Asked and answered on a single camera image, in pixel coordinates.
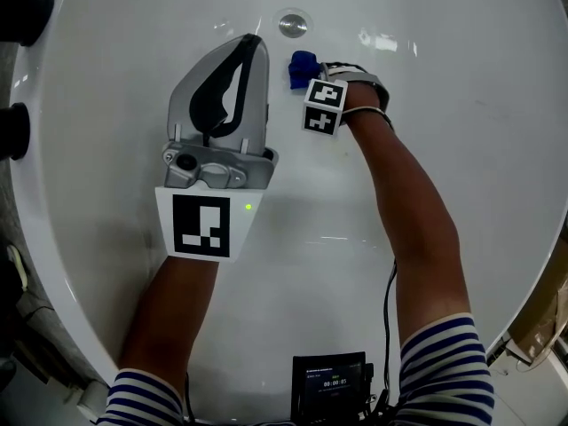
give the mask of black and white marker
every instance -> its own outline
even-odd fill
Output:
[[[347,82],[312,79],[304,99],[302,129],[335,136],[341,123],[346,94]]]

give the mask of striped sleeve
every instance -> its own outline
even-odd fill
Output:
[[[491,424],[494,399],[485,349],[471,314],[438,320],[401,349],[396,425]]]
[[[155,375],[123,369],[108,392],[103,426],[182,425],[181,399],[176,390]]]

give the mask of white sink basin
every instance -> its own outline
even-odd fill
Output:
[[[303,37],[278,30],[287,8],[309,16]],[[303,96],[288,87],[295,50],[360,64],[389,89],[397,133],[457,224],[491,345],[539,278],[565,213],[565,22],[559,0],[57,0],[48,30],[18,54],[12,102],[28,105],[33,129],[12,176],[67,330],[111,383],[164,256],[154,187],[170,94],[204,54],[250,32],[271,56],[267,145],[280,164],[241,259],[221,267],[193,351],[198,416],[286,417],[294,355],[366,351],[382,388],[391,248],[350,132],[300,130]],[[391,311],[396,335],[394,301]],[[396,390],[396,338],[392,352]]]

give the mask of digital timer display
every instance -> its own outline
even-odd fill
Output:
[[[337,404],[357,398],[361,390],[362,369],[362,365],[356,363],[306,370],[304,387],[306,406]]]

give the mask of blue object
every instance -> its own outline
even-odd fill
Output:
[[[296,51],[288,65],[290,90],[307,89],[311,79],[320,77],[320,64],[316,54],[308,51]]]

